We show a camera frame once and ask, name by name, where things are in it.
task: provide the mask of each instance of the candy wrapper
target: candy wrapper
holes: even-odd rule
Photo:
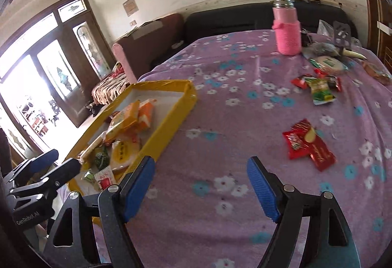
[[[335,58],[328,56],[311,58],[309,59],[309,62],[316,68],[321,69],[323,72],[326,72],[329,75],[338,75],[348,70],[345,64],[341,63]]]
[[[316,168],[322,172],[336,162],[324,141],[316,134],[308,120],[304,119],[291,127],[292,132],[302,141],[302,147],[307,150]]]
[[[311,89],[313,103],[315,105],[323,105],[336,100],[335,96],[329,90],[326,79],[315,77],[305,77],[304,79]]]
[[[97,181],[101,190],[104,190],[107,187],[116,184],[116,180],[114,179],[113,171],[110,166],[107,166],[102,171],[99,171],[97,174],[94,175],[94,178]]]

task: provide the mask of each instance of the bed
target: bed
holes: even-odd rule
[[[353,49],[382,66],[370,51]],[[199,39],[139,79],[189,79],[199,97],[127,224],[146,268],[257,267],[275,224],[246,175],[251,156],[301,192],[333,192],[362,267],[379,259],[392,236],[392,88],[356,61],[347,64],[337,101],[314,106],[308,91],[291,84],[312,73],[310,63],[279,54],[272,30],[255,30]],[[282,132],[304,118],[336,155],[324,172],[309,158],[288,159]],[[299,265],[306,230],[304,220],[291,267]],[[98,229],[96,236],[105,257]]]

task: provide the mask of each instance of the white flower print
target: white flower print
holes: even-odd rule
[[[290,89],[289,88],[279,88],[276,93],[280,96],[285,96],[287,94],[290,93]]]
[[[332,124],[334,124],[335,119],[332,118],[332,117],[330,117],[330,116],[322,116],[322,117],[320,118],[320,121],[321,121],[322,123],[324,123],[325,125],[331,126]]]
[[[236,106],[239,103],[240,103],[240,99],[238,99],[238,98],[232,98],[232,99],[226,100],[226,106]]]
[[[363,161],[362,165],[364,168],[367,168],[373,164],[373,157],[372,156],[367,156]]]
[[[265,102],[261,105],[263,109],[272,109],[274,107],[274,104],[272,102]]]
[[[229,70],[228,72],[226,72],[226,76],[235,76],[235,74],[237,73],[237,70],[234,70],[234,69],[232,69],[232,70]]]
[[[234,187],[233,191],[231,191],[231,195],[235,196],[236,198],[243,197],[249,191],[248,186],[245,184],[237,185]]]
[[[374,179],[373,176],[368,176],[365,180],[365,186],[368,190],[371,190],[374,185]]]
[[[266,90],[274,90],[276,88],[273,83],[264,83],[263,87],[266,88]]]
[[[147,192],[146,192],[146,197],[148,199],[154,199],[158,197],[158,190],[154,187],[154,188],[150,188]]]
[[[270,72],[270,71],[271,71],[271,69],[270,69],[270,68],[267,68],[267,67],[259,67],[259,69],[260,69],[262,72]]]
[[[200,134],[201,134],[200,129],[190,129],[190,130],[187,130],[187,132],[185,133],[187,138],[190,138],[190,139],[197,138]]]
[[[385,149],[384,156],[386,159],[390,159],[392,156],[392,151],[390,149]]]
[[[293,91],[294,91],[295,93],[297,93],[297,94],[301,94],[301,93],[302,93],[302,89],[299,88],[299,87],[294,87],[294,88],[293,88]]]
[[[221,82],[225,82],[226,80],[229,80],[228,77],[222,76],[222,77],[218,77],[217,80],[221,81]]]
[[[234,261],[229,258],[218,259],[214,265],[215,268],[235,268]]]
[[[373,149],[373,143],[366,141],[364,144],[362,144],[362,147],[359,148],[359,150],[361,151],[362,155],[369,155],[369,153],[372,151]]]
[[[274,93],[272,91],[264,91],[263,94],[266,97],[273,97],[274,96]]]
[[[201,76],[203,74],[203,71],[201,70],[201,68],[196,67],[195,68],[195,74],[198,75],[198,76]]]
[[[381,154],[381,149],[379,147],[377,147],[374,150],[374,157],[376,158],[377,161],[382,162],[383,160],[383,155]]]
[[[254,84],[255,86],[260,86],[262,83],[263,83],[263,82],[262,82],[261,79],[256,79],[256,80],[253,82],[253,84]]]
[[[236,180],[229,176],[216,177],[214,186],[218,192],[230,192],[236,186]]]
[[[222,201],[215,206],[215,209],[219,215],[228,216],[233,212],[233,205],[229,202]]]

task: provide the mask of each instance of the snack package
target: snack package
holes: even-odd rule
[[[106,143],[113,142],[122,130],[136,124],[138,121],[139,104],[140,100],[136,100],[114,116],[105,135]]]
[[[313,103],[315,105],[323,105],[336,100],[335,96],[329,90],[328,83],[325,79],[315,77],[305,77],[304,79],[311,89]]]
[[[152,114],[154,112],[154,104],[156,99],[147,99],[139,106],[138,123],[134,128],[136,132],[140,132],[151,127]]]
[[[94,164],[98,171],[106,168],[110,163],[109,154],[107,153],[106,146],[97,147],[93,150]]]
[[[329,75],[338,75],[348,70],[345,64],[329,56],[311,58],[309,62]]]
[[[303,141],[295,131],[287,131],[282,133],[289,146],[289,159],[302,158],[310,154],[307,147],[304,146]]]
[[[304,119],[294,124],[291,129],[302,140],[303,146],[308,150],[314,165],[320,172],[336,162],[335,156],[328,150],[308,120]]]
[[[132,164],[140,151],[140,137],[133,130],[118,136],[112,144],[110,167],[113,171],[120,170]]]
[[[110,166],[107,166],[102,171],[99,171],[97,174],[94,175],[94,178],[97,181],[101,190],[104,190],[107,187],[116,184],[116,180]]]

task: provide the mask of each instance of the blue flower print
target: blue flower print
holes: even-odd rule
[[[270,99],[271,99],[271,102],[273,102],[274,104],[279,103],[281,100],[280,97],[278,97],[278,96],[273,96]]]
[[[217,137],[217,133],[216,132],[205,132],[204,133],[204,137],[209,140],[209,141],[214,141]]]
[[[381,167],[377,164],[373,164],[372,167],[370,168],[372,171],[373,175],[380,175],[381,174]]]
[[[259,232],[257,234],[250,236],[250,242],[252,244],[265,244],[265,243],[269,243],[271,237],[272,235],[270,233]]]
[[[282,104],[285,107],[292,107],[295,104],[295,100],[292,98],[285,98],[283,99]]]
[[[210,192],[210,187],[206,181],[197,181],[192,185],[193,192],[199,196],[204,197]]]
[[[384,168],[381,168],[380,170],[380,180],[381,182],[385,182],[387,180],[387,172]]]
[[[334,192],[331,184],[329,184],[328,182],[320,183],[319,187],[320,187],[320,193],[325,192],[325,191],[328,191],[328,192],[331,192],[331,193]]]
[[[320,138],[323,138],[325,135],[324,135],[324,132],[323,131],[321,131],[321,130],[318,130],[318,129],[316,129],[316,134],[320,137]]]
[[[383,230],[384,220],[381,217],[376,218],[373,221],[373,230],[375,232],[380,232]]]
[[[211,82],[211,85],[212,85],[214,88],[218,88],[218,87],[222,86],[222,82],[212,81],[212,82]]]
[[[363,114],[363,108],[361,106],[355,106],[354,112],[356,116],[361,116]]]
[[[221,63],[219,69],[226,69],[228,66],[230,66],[228,63]]]
[[[357,176],[357,168],[355,167],[355,165],[348,165],[346,166],[346,168],[344,169],[344,177],[348,180],[352,180],[355,179],[355,177]]]
[[[247,96],[249,99],[256,99],[259,95],[255,91],[249,91]]]

